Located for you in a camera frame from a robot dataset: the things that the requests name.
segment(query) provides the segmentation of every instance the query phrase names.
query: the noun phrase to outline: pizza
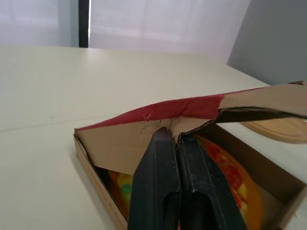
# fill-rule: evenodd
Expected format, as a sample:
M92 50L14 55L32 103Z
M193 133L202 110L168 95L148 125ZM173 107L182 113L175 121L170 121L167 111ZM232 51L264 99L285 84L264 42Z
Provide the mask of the pizza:
M231 193L248 230L260 230L262 200L247 171L227 151L206 138L200 144L226 177Z

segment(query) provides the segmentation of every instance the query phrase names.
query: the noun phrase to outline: orange object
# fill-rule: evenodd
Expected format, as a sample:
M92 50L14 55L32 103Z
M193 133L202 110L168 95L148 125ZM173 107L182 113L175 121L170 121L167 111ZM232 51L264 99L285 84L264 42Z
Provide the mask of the orange object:
M111 177L110 194L125 219L129 219L132 176L114 171L108 171L108 174Z
M199 140L211 159L224 173L247 229L260 230L263 215L262 200L247 171L215 143L206 138L199 138Z

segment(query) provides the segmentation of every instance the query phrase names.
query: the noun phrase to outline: corrugated cardboard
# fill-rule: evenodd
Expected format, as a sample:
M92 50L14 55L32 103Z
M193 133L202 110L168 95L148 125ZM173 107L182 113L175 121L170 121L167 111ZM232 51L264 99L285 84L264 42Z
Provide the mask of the corrugated cardboard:
M286 84L149 105L93 126L76 129L77 157L116 226L126 229L125 219L93 165L133 175L153 132L160 127L167 127L175 142L181 135L197 131L228 150L259 185L267 212L263 228L283 229L305 194L306 185L218 128L214 121L307 117L306 103L301 101L305 98L305 85Z

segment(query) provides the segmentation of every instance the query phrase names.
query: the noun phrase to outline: gray wall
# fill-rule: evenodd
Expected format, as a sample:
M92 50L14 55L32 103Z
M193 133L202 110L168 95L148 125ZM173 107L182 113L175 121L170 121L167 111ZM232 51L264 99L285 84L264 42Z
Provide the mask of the gray wall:
M268 84L307 80L307 0L252 0L228 64Z

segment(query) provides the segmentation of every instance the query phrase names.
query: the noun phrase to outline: pizza box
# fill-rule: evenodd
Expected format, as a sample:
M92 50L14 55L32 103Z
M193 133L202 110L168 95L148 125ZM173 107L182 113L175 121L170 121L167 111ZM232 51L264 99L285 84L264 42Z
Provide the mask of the pizza box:
M125 230L127 220L104 185L100 171L134 175L153 133L162 127L171 134L174 146L191 133L204 136L228 151L256 183L264 208L261 229L285 229L307 194L306 184L217 123L306 118L304 98L306 85L294 82L160 102L76 128L76 155L115 226Z

